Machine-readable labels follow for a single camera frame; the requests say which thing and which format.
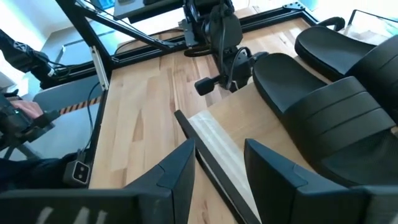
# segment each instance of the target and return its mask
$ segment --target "hand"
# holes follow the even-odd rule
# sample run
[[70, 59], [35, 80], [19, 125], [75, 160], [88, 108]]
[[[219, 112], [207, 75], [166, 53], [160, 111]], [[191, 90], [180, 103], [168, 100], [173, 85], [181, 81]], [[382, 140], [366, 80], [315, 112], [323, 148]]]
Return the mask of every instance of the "hand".
[[29, 102], [24, 100], [16, 100], [10, 102], [15, 108], [19, 108], [24, 111], [30, 118], [36, 119], [43, 114], [40, 106], [35, 102]]

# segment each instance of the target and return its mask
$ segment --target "wooden board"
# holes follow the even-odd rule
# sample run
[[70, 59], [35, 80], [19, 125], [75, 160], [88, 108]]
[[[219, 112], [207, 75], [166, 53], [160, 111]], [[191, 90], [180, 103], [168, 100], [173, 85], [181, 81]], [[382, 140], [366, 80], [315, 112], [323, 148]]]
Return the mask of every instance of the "wooden board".
[[[306, 28], [308, 24], [302, 19], [288, 21], [246, 34], [242, 45], [255, 49], [257, 52], [281, 52], [290, 55], [313, 75], [325, 83], [330, 83], [325, 77], [304, 64], [295, 53], [295, 38]], [[385, 39], [375, 33], [358, 32], [353, 27], [341, 32], [374, 44], [379, 44]], [[260, 97], [253, 83], [188, 120], [258, 218], [259, 214], [244, 166], [243, 149], [246, 138], [253, 138], [313, 171], [276, 115]]]
[[[257, 13], [254, 7], [236, 12]], [[162, 34], [167, 39], [178, 34]], [[122, 48], [143, 46], [135, 42]], [[180, 145], [185, 136], [176, 110], [192, 116], [229, 95], [219, 90], [207, 97], [194, 83], [218, 71], [211, 56], [166, 55], [113, 72], [96, 149], [91, 189], [118, 189], [148, 171]], [[189, 223], [235, 223], [217, 191], [197, 164]]]

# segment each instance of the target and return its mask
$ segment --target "person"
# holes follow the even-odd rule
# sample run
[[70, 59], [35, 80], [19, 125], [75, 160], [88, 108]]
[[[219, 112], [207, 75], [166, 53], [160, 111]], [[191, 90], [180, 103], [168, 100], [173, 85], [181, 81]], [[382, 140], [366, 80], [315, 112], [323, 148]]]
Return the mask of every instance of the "person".
[[[43, 114], [35, 102], [12, 100], [11, 104], [35, 119]], [[10, 161], [0, 159], [0, 192], [15, 189], [66, 189], [63, 183], [66, 165], [75, 160], [77, 153], [68, 154], [61, 159], [36, 159]]]

